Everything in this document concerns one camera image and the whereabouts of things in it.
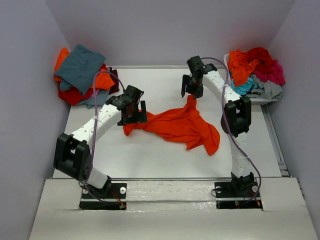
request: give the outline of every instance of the white basket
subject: white basket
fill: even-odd
[[[228,67],[228,62],[229,62],[229,53],[223,56],[223,61],[226,67]],[[252,105],[265,105],[270,102],[276,102],[279,101],[279,99],[266,99],[266,98],[250,98]]]

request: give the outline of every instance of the white platform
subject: white platform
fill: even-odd
[[[225,76],[223,69],[219,72]],[[144,91],[142,98],[146,101],[146,109],[153,114],[185,106],[187,97],[181,98],[180,94],[182,75],[189,73],[185,68],[118,69],[119,78],[125,86],[130,84]],[[214,155],[208,156],[203,146],[187,151],[185,144],[168,142],[142,130],[134,130],[130,136],[125,136],[123,128],[115,125],[97,142],[94,166],[112,178],[229,178],[232,156],[230,143],[220,124],[221,104],[205,88],[203,97],[198,99],[197,109],[203,119],[220,133],[220,146]],[[72,107],[65,133],[80,128],[93,116],[94,109],[88,110],[84,105]],[[281,177],[259,105],[252,106],[246,152],[262,177]],[[58,170],[53,177],[69,178]]]
[[[214,181],[129,181],[127,210],[80,210],[73,179],[45,182],[30,240],[316,240],[295,178],[264,178],[260,209],[216,209]]]

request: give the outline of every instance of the pile of clothes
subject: pile of clothes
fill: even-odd
[[[104,64],[106,58],[78,44],[72,52],[66,48],[60,51],[54,69],[54,80],[58,83],[59,98],[72,106],[95,105],[93,81],[97,72],[109,71],[118,76],[117,70]],[[98,106],[105,104],[108,95],[119,91],[119,82],[108,73],[100,73],[95,80],[95,94]]]
[[[231,87],[241,96],[280,99],[286,83],[283,68],[268,50],[256,47],[249,51],[230,51],[228,69]]]

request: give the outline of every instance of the pink cloth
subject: pink cloth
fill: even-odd
[[[264,83],[266,83],[268,80],[278,85],[283,85],[286,83],[284,78],[284,70],[282,66],[279,65],[278,60],[275,60],[274,65],[272,66],[272,73],[262,73],[257,69],[255,69],[252,73]]]
[[[93,98],[94,98],[94,97],[95,97],[95,95],[97,96],[97,95],[98,95],[99,90],[100,90],[100,89],[96,89],[96,90],[95,90],[95,93],[93,92],[93,93],[91,94],[91,96],[90,96],[90,97],[93,97]]]

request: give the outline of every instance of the white wall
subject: white wall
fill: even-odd
[[[70,47],[108,65],[185,65],[194,56],[267,48],[294,0],[46,0]]]
[[[68,117],[53,82],[67,43],[43,0],[1,0],[0,33],[0,239],[26,240]]]
[[[283,66],[284,96],[270,106],[290,174],[298,177],[320,237],[320,1],[297,0],[269,51]]]

